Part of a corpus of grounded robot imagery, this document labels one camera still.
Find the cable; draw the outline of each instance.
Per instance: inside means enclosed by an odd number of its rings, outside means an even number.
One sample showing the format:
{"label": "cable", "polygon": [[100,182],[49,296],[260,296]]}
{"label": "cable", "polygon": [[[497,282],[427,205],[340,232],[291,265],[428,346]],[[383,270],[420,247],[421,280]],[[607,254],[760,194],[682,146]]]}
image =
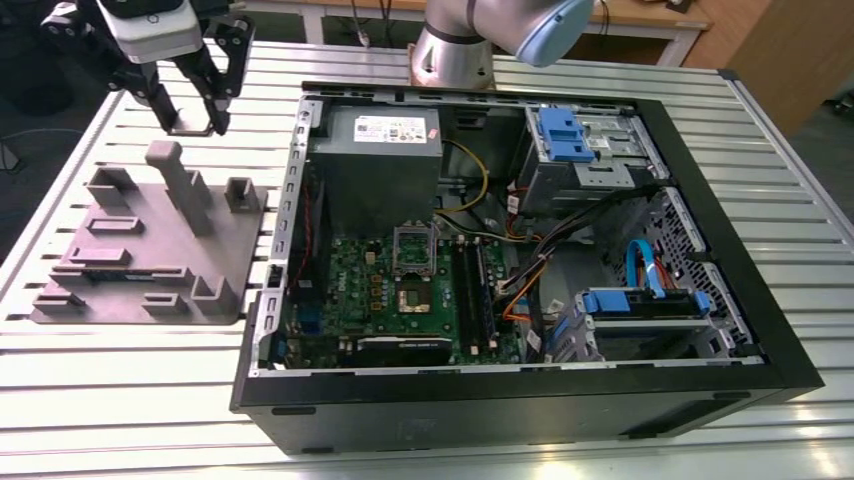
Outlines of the cable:
{"label": "cable", "polygon": [[473,152],[471,150],[468,150],[468,148],[465,148],[461,144],[459,144],[453,140],[441,140],[441,141],[444,143],[449,143],[451,145],[453,145],[456,148],[459,148],[463,151],[463,153],[465,155],[468,155],[471,157],[471,159],[477,164],[477,168],[480,169],[480,174],[483,175],[483,183],[480,185],[480,193],[477,193],[477,196],[475,197],[475,199],[471,202],[468,202],[467,204],[460,205],[459,207],[441,208],[441,209],[436,210],[436,213],[455,213],[455,212],[461,212],[467,208],[473,207],[477,203],[480,203],[480,200],[483,200],[483,198],[485,197],[485,191],[489,188],[489,171],[485,169],[485,164],[483,163],[483,160],[480,160],[480,157],[477,157],[477,155],[475,155]]}
{"label": "cable", "polygon": [[587,227],[599,218],[604,211],[611,208],[612,205],[616,205],[619,202],[631,198],[650,196],[651,194],[658,192],[659,189],[660,186],[652,184],[644,185],[631,190],[618,190],[606,195],[599,201],[587,206],[583,210],[565,217],[551,229],[548,234],[545,234],[543,240],[536,245],[531,258],[528,259],[527,266],[521,268],[521,271],[524,273],[516,274],[511,278],[508,278],[504,286],[508,287],[513,285],[516,282],[519,282],[519,280],[521,280],[521,278],[528,276],[531,272],[533,272],[539,267],[539,265],[545,263],[549,255],[555,251],[556,244],[560,242],[560,240],[568,238],[572,233]]}
{"label": "cable", "polygon": [[[463,188],[461,193],[459,194],[459,200],[463,204],[468,203],[468,200],[465,199],[465,189]],[[489,231],[489,227],[485,225],[485,222],[483,221],[483,219],[480,218],[480,215],[477,215],[477,213],[475,212],[473,208],[469,208],[468,210],[465,210],[465,213],[468,214],[468,216],[471,217],[471,219],[475,221],[475,223],[477,224],[477,227],[480,227],[481,230],[484,231]]]}
{"label": "cable", "polygon": [[667,271],[667,268],[664,268],[664,264],[662,263],[662,261],[660,261],[660,259],[658,257],[655,258],[655,267],[658,268],[658,271],[660,273],[662,281],[664,283],[664,287],[675,289],[676,288],[676,284],[672,281],[672,278],[670,277],[670,272]]}
{"label": "cable", "polygon": [[481,237],[489,237],[489,238],[493,238],[495,240],[499,240],[501,242],[508,242],[508,243],[524,243],[524,240],[515,240],[512,238],[504,238],[500,235],[495,235],[493,233],[489,233],[489,232],[479,232],[476,230],[471,230],[471,229],[463,227],[453,220],[451,220],[451,218],[443,213],[436,213],[436,216],[439,218],[441,218],[441,220],[444,220],[444,222],[451,226],[451,228],[453,230],[456,230],[457,232],[460,232],[460,233],[463,233],[465,235],[477,235],[477,236],[481,236]]}
{"label": "cable", "polygon": [[[507,215],[507,224],[504,226],[504,229],[507,230],[507,238],[512,238],[513,240],[527,240],[528,237],[525,235],[517,235],[512,230],[512,224],[516,221],[516,218],[519,218],[519,216],[515,213]],[[537,242],[543,239],[543,237],[536,234],[531,235],[531,238]]]}
{"label": "cable", "polygon": [[[643,258],[643,270],[646,273],[643,285],[638,283],[638,275],[635,272],[638,253],[640,253],[640,257]],[[664,298],[664,289],[662,288],[656,269],[655,254],[652,253],[650,242],[642,238],[635,238],[628,242],[628,247],[626,247],[626,283],[630,287],[648,286],[655,298]]]}
{"label": "cable", "polygon": [[611,9],[608,8],[607,0],[599,0],[602,2],[602,9],[604,10],[604,19],[599,26],[599,35],[602,36],[600,47],[604,46],[604,41],[608,38],[608,30],[611,28]]}
{"label": "cable", "polygon": [[393,24],[391,22],[391,2],[392,0],[388,0],[388,4],[385,4],[383,0],[379,0],[379,11],[383,16],[384,22],[385,47],[395,48],[393,42],[391,40],[391,27],[393,27]]}
{"label": "cable", "polygon": [[539,276],[543,274],[544,271],[545,271],[545,265],[543,265],[543,267],[533,274],[533,276],[527,281],[524,286],[519,289],[519,292],[516,293],[516,296],[513,297],[512,301],[507,304],[507,307],[504,308],[504,311],[501,312],[501,317],[503,318],[507,317],[507,315],[511,314],[512,307],[516,305],[516,303],[519,303],[519,300],[524,296],[524,293],[528,291],[528,289],[531,288],[531,285],[533,285],[533,282],[536,281],[536,279],[539,278]]}
{"label": "cable", "polygon": [[[527,294],[528,299],[528,313],[531,316],[531,330],[537,335],[540,339],[545,338],[545,319],[543,318],[543,306],[540,304],[539,299],[539,278],[535,278],[531,282],[531,288],[528,289]],[[531,360],[536,363],[541,363],[545,356],[545,346],[540,341],[540,348],[533,349],[535,354],[531,354]]]}
{"label": "cable", "polygon": [[359,43],[364,48],[369,48],[371,37],[368,37],[367,33],[364,33],[364,30],[361,30],[359,12],[356,11],[356,0],[349,0],[349,6],[352,7],[352,22],[356,27],[356,36],[359,37]]}

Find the aluminum table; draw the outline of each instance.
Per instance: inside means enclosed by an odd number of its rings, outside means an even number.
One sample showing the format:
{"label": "aluminum table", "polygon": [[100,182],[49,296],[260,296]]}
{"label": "aluminum table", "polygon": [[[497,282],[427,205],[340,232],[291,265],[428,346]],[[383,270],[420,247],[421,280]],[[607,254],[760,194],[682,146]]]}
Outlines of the aluminum table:
{"label": "aluminum table", "polygon": [[[404,83],[403,51],[252,49],[224,137],[183,138],[208,185],[251,176],[267,200],[249,287],[263,281],[304,80]],[[229,327],[41,326],[30,302],[68,247],[97,166],[136,181],[154,117],[110,94],[0,269],[0,476],[204,478],[831,478],[854,476],[852,228],[738,81],[707,70],[496,58],[500,89],[660,100],[827,386],[664,440],[287,457],[228,411],[244,322]],[[169,66],[179,106],[199,102]]]}

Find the black cable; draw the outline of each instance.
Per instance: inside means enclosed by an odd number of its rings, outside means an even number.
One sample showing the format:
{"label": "black cable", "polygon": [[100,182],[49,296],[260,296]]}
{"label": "black cable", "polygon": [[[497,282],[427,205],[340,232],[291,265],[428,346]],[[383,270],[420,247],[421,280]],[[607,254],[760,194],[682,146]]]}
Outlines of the black cable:
{"label": "black cable", "polygon": [[541,363],[545,358],[545,319],[543,318],[543,305],[539,300],[539,278],[531,284],[527,293],[528,316],[531,317],[531,330],[539,336],[539,351],[527,349],[525,362]]}
{"label": "black cable", "polygon": [[[468,200],[465,199],[465,190],[463,190],[459,194],[459,201],[461,202],[460,205],[465,205],[468,203]],[[485,222],[483,221],[483,219],[480,218],[480,216],[475,213],[475,206],[472,205],[471,208],[465,209],[465,212],[468,213],[468,216],[471,217],[471,219],[475,221],[475,223],[477,224],[477,226],[480,227],[480,230],[483,230],[484,232],[489,232],[489,227],[485,226]]]}
{"label": "black cable", "polygon": [[384,0],[379,0],[379,12],[383,17],[384,22],[384,32],[385,32],[385,47],[393,48],[393,42],[391,40],[391,27],[393,26],[391,23],[391,2],[385,4]]}
{"label": "black cable", "polygon": [[604,10],[604,20],[602,22],[602,25],[599,26],[599,36],[602,37],[602,43],[600,43],[600,47],[604,46],[604,41],[608,38],[608,30],[611,28],[611,8],[608,7],[608,2],[607,0],[600,0],[602,2],[602,9]]}
{"label": "black cable", "polygon": [[359,25],[359,12],[356,11],[356,0],[349,0],[349,6],[352,7],[352,19]]}
{"label": "black cable", "polygon": [[567,218],[564,218],[551,231],[543,237],[543,240],[536,245],[533,253],[528,259],[528,262],[523,268],[519,269],[520,273],[512,275],[505,286],[513,285],[519,280],[532,275],[539,267],[548,260],[548,256],[553,253],[557,243],[568,238],[581,228],[587,227],[595,222],[602,214],[622,201],[631,198],[639,198],[652,195],[660,189],[659,185],[644,185],[631,190],[618,190],[606,195],[599,201],[587,206],[583,210],[575,212]]}

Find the ram slot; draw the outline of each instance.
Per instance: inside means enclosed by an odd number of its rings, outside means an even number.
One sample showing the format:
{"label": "ram slot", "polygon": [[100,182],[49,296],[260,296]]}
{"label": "ram slot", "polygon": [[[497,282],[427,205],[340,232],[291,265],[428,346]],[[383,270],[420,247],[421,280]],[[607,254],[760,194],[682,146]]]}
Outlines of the ram slot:
{"label": "ram slot", "polygon": [[469,289],[468,268],[465,266],[465,246],[455,245],[451,253],[453,296],[456,298],[456,331],[461,350],[473,355],[479,352],[473,318],[475,298]]}

